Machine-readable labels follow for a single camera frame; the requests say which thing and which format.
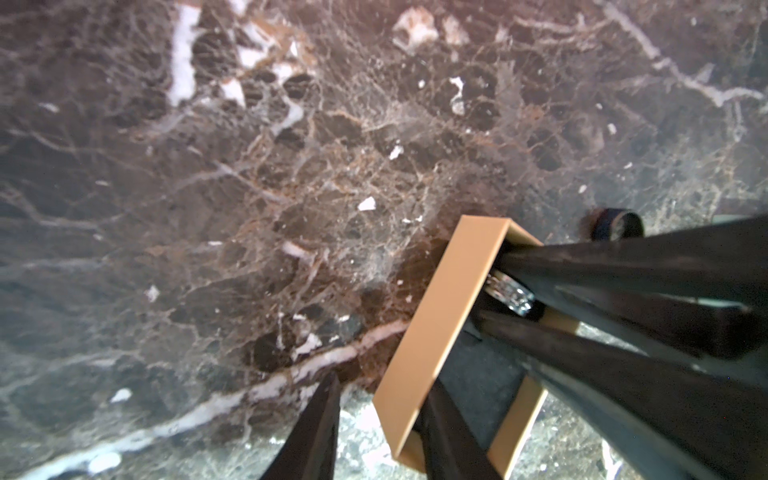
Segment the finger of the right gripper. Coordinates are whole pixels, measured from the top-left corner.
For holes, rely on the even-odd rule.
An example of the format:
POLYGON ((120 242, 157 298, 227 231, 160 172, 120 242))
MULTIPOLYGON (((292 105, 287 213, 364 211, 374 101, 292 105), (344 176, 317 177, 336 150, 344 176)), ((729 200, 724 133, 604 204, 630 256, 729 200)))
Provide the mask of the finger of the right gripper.
POLYGON ((619 241, 516 247, 537 300, 646 351, 735 360, 767 343, 767 218, 619 241))
POLYGON ((645 478, 766 478, 765 390, 511 315, 476 326, 645 478))

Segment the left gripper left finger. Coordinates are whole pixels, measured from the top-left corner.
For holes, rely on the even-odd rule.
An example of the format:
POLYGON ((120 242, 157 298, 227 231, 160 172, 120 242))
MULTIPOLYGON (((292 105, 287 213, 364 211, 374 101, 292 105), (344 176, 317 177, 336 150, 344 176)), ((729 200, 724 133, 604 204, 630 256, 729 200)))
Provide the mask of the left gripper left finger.
POLYGON ((341 385, 335 372, 320 382, 261 480, 333 479, 341 385))

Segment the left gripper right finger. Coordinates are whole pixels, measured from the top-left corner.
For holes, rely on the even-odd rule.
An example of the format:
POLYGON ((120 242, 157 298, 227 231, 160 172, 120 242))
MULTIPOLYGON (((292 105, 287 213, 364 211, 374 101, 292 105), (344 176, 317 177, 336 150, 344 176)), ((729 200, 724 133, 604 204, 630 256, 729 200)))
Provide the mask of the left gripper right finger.
POLYGON ((416 426, 428 479, 501 479, 439 380, 427 394, 416 426))

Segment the tan box base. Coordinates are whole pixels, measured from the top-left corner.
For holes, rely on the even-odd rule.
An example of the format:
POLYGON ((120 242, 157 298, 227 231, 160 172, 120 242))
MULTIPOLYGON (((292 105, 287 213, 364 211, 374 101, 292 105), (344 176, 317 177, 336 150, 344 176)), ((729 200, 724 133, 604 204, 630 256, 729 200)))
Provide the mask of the tan box base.
MULTIPOLYGON (((419 434, 413 431, 428 391, 478 298, 504 242, 543 244, 508 218, 463 215, 428 288, 377 388, 373 404, 394 460, 426 472, 419 434)), ((575 334, 580 323, 545 307, 539 323, 575 334)), ((524 376, 487 454, 502 479, 509 479, 547 397, 546 389, 524 376)))

